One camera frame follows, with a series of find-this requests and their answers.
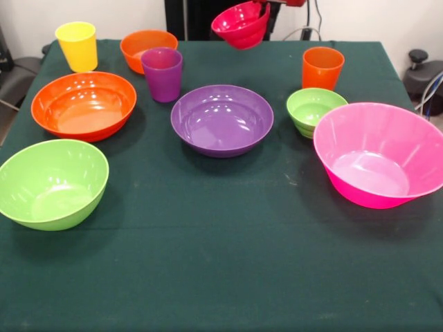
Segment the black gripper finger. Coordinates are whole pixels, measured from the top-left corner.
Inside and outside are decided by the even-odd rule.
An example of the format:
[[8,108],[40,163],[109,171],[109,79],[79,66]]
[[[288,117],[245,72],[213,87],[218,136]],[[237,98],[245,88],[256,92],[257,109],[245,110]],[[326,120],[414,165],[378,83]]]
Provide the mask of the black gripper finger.
[[270,15],[269,20],[267,24],[267,30],[266,33],[268,35],[271,35],[273,33],[275,23],[277,21],[278,17],[278,4],[277,3],[270,3]]

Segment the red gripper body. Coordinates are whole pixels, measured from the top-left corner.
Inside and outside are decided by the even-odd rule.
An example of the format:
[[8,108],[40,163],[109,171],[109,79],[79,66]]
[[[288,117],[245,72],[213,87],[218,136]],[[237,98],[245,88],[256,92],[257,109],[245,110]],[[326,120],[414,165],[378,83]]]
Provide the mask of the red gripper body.
[[256,2],[271,2],[271,3],[280,3],[290,7],[302,7],[306,0],[255,0]]

